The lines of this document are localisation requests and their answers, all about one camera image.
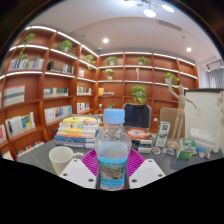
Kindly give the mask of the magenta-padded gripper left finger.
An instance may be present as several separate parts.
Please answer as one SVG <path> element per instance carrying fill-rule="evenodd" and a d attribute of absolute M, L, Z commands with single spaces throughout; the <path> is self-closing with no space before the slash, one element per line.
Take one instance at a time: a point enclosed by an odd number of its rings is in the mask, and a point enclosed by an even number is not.
<path fill-rule="evenodd" d="M 78 186 L 95 189 L 98 171 L 96 152 L 92 149 L 85 155 L 75 153 L 60 176 Z"/>

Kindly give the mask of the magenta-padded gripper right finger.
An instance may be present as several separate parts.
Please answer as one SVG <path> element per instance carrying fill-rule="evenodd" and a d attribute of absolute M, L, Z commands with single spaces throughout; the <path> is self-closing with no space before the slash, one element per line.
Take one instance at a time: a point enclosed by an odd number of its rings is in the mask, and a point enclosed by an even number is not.
<path fill-rule="evenodd" d="M 128 185 L 130 189 L 140 188 L 165 177 L 164 172 L 153 159 L 145 159 L 132 149 L 128 157 Z"/>

